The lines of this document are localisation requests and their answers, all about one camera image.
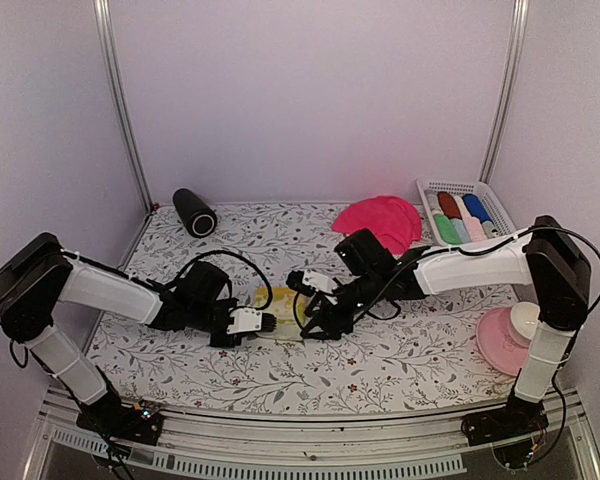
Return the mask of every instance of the plastic basket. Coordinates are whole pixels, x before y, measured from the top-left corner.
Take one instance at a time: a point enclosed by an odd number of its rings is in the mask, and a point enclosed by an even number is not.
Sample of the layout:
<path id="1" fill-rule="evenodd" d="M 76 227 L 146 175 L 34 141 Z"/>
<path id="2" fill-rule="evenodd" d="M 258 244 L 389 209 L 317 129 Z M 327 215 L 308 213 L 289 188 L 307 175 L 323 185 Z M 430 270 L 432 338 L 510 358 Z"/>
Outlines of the plastic basket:
<path id="1" fill-rule="evenodd" d="M 424 194 L 425 190 L 433 190 L 434 192 L 447 192 L 451 195 L 465 195 L 467 193 L 473 193 L 476 197 L 480 199 L 482 205 L 485 210 L 491 217 L 493 224 L 498 229 L 500 233 L 506 235 L 508 233 L 513 233 L 516 230 L 516 226 L 511 221 L 511 217 L 504 209 L 496 194 L 493 193 L 493 190 L 486 183 L 482 182 L 449 182 L 443 180 L 429 180 L 426 178 L 418 178 L 416 180 L 416 186 L 418 187 L 418 192 L 420 193 L 420 197 L 422 198 L 422 205 L 427 213 L 427 218 L 429 220 L 429 224 L 431 225 L 431 230 L 433 231 L 433 235 L 436 238 L 436 241 L 443 246 L 447 246 L 447 242 L 440 238 L 440 233 L 436 228 L 436 222 L 433 220 L 433 215 L 431 214 L 431 209 L 429 208 L 429 203 L 427 202 L 427 197 Z"/>

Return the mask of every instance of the black cylinder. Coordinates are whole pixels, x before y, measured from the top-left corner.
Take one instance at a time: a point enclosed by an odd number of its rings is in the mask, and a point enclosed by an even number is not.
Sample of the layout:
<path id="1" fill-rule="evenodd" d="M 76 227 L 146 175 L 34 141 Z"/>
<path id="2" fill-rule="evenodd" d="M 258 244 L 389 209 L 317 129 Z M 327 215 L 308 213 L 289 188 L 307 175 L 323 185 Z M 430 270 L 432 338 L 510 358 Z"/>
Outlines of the black cylinder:
<path id="1" fill-rule="evenodd" d="M 173 194 L 173 205 L 184 228 L 192 237 L 204 238 L 216 229 L 218 217 L 209 206 L 187 188 Z"/>

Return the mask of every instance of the white wall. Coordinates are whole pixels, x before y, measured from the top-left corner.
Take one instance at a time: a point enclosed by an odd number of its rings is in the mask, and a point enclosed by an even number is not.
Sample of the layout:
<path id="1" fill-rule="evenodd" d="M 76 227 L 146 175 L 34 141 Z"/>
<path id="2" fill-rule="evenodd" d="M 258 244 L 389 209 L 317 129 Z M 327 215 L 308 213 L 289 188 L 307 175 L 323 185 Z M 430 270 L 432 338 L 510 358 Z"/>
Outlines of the white wall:
<path id="1" fill-rule="evenodd" d="M 531 2 L 493 187 L 518 226 L 549 213 L 600 247 L 600 0 Z M 600 447 L 600 307 L 574 354 Z"/>
<path id="2" fill-rule="evenodd" d="M 41 231 L 116 264 L 142 216 L 106 83 L 92 2 L 0 2 L 0 266 Z M 80 342 L 93 312 L 64 309 Z M 0 480 L 21 475 L 46 389 L 0 331 Z"/>
<path id="3" fill-rule="evenodd" d="M 511 0 L 112 2 L 159 202 L 415 198 L 485 156 Z"/>

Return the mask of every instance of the floral pattern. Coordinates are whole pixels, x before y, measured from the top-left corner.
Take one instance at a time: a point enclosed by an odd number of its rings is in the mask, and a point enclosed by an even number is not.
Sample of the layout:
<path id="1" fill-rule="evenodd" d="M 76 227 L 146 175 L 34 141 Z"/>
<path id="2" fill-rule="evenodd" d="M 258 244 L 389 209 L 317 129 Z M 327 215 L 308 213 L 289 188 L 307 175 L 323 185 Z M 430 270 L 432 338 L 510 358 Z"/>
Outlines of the floral pattern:
<path id="1" fill-rule="evenodd" d="M 163 207 L 128 271 L 164 282 L 192 256 L 229 249 L 258 264 L 274 286 L 306 268 L 346 281 L 350 274 L 333 252 L 342 236 L 330 230 L 344 207 L 220 205 L 218 229 L 205 239 L 190 237 L 175 210 Z M 423 222 L 422 243 L 432 243 Z M 251 302 L 258 277 L 230 257 L 210 261 L 231 276 L 234 295 Z M 483 313 L 515 302 L 506 285 L 458 290 L 402 302 L 393 320 L 367 317 L 339 341 L 248 338 L 231 350 L 208 347 L 208 336 L 191 329 L 161 332 L 105 314 L 88 357 L 123 396 L 174 406 L 295 415 L 460 407 L 508 393 L 512 378 L 486 364 L 474 332 Z M 378 316 L 392 311 L 374 309 Z"/>

